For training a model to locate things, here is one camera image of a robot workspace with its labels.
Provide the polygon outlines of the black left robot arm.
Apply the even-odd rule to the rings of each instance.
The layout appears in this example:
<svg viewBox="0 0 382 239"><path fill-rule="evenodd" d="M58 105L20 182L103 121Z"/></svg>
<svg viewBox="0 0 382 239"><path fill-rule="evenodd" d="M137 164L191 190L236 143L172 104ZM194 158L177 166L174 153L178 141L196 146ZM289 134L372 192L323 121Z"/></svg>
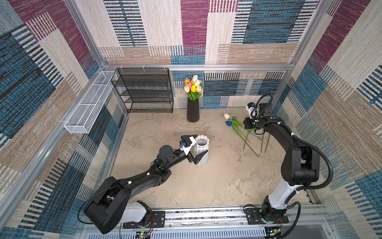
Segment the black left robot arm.
<svg viewBox="0 0 382 239"><path fill-rule="evenodd" d="M171 168L183 160L198 164L208 150L192 155L197 135L183 135L180 147L163 145L148 170L138 175L115 179L107 178L85 204L83 212L102 234L111 232L117 225L135 223L148 227L154 221L151 208L142 201L129 203L130 198L153 187L162 185L172 174Z"/></svg>

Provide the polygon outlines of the light pink tulip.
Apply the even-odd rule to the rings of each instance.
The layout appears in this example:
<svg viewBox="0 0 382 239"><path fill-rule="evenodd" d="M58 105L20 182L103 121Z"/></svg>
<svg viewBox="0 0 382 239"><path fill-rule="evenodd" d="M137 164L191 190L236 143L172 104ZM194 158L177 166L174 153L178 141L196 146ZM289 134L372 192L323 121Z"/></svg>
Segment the light pink tulip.
<svg viewBox="0 0 382 239"><path fill-rule="evenodd" d="M202 91L204 89L203 83L201 80L196 82L196 99L198 99L202 95Z"/></svg>

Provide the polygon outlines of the white ribbed ceramic vase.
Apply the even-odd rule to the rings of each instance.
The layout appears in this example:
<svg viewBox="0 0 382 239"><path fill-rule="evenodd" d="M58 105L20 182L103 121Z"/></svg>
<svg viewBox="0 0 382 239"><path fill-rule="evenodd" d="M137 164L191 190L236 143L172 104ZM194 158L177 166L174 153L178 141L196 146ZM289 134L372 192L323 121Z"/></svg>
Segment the white ribbed ceramic vase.
<svg viewBox="0 0 382 239"><path fill-rule="evenodd" d="M198 154L203 153L207 150L207 153L205 153L202 157L202 159L197 164L198 168L203 168L208 163L208 157L209 157L209 139L205 135L199 135L196 137L196 144L192 147L190 153L196 157Z"/></svg>

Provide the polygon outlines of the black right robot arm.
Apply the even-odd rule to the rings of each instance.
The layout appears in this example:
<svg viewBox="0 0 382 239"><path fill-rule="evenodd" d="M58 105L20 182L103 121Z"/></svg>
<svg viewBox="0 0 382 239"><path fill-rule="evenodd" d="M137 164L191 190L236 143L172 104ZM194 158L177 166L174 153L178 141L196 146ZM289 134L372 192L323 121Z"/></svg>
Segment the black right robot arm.
<svg viewBox="0 0 382 239"><path fill-rule="evenodd" d="M333 179L328 157L316 146L302 140L280 118L274 115L271 103L249 103L245 129L263 129L273 136L285 151L281 165L282 180L276 190L266 196L260 209L262 220L270 224L287 210L290 200L301 190L322 189Z"/></svg>

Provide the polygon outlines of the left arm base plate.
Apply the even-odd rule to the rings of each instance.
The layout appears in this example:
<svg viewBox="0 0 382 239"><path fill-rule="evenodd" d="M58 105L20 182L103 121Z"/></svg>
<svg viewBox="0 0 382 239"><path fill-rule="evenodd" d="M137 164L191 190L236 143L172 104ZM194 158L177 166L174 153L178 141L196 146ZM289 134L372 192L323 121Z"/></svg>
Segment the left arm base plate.
<svg viewBox="0 0 382 239"><path fill-rule="evenodd" d="M122 225L123 229L151 229L163 228L165 226L166 212L165 211L151 211L147 213L144 218L138 222L128 222Z"/></svg>

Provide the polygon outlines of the black cylindrical vase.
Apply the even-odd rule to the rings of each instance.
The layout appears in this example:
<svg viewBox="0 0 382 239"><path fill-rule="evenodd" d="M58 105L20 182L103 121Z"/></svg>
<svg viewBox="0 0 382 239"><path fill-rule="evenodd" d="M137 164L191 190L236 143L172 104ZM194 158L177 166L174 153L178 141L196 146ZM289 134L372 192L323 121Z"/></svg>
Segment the black cylindrical vase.
<svg viewBox="0 0 382 239"><path fill-rule="evenodd" d="M190 100L187 102L187 120L189 122L197 122L200 119L199 99Z"/></svg>

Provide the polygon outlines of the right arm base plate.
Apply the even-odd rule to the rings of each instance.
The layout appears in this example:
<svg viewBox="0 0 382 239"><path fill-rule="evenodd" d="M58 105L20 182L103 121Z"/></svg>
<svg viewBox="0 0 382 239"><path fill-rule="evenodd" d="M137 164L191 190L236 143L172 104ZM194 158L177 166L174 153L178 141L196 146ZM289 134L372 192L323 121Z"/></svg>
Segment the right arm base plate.
<svg viewBox="0 0 382 239"><path fill-rule="evenodd" d="M265 224L288 224L289 219L286 210L282 210L280 214L263 212L261 208L244 207L243 212L249 225L265 225Z"/></svg>

